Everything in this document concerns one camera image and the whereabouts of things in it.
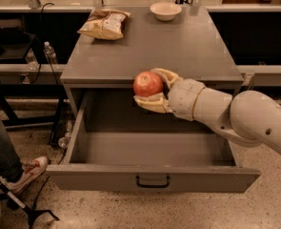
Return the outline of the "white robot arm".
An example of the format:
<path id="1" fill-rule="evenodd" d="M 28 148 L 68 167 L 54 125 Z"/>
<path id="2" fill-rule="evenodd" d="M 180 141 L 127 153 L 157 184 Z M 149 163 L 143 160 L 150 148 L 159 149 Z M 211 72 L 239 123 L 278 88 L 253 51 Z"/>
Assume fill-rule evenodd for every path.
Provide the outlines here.
<path id="1" fill-rule="evenodd" d="M 133 91 L 143 109 L 203 123 L 241 146 L 265 144 L 281 156 L 281 106 L 265 94 L 233 96 L 161 68 L 139 73 Z"/>

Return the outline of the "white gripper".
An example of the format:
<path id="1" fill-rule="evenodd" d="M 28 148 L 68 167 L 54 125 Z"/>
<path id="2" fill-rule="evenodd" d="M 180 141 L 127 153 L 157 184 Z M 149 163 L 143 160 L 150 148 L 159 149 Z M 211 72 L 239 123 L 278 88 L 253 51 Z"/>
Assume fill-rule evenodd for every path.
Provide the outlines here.
<path id="1" fill-rule="evenodd" d="M 165 83 L 170 90 L 169 101 L 163 93 L 149 97 L 135 95 L 133 98 L 137 105 L 143 109 L 159 113 L 173 113 L 176 117 L 193 121 L 193 108 L 195 101 L 206 86 L 193 79 L 183 79 L 177 73 L 162 68 L 151 70 L 157 86 Z"/>

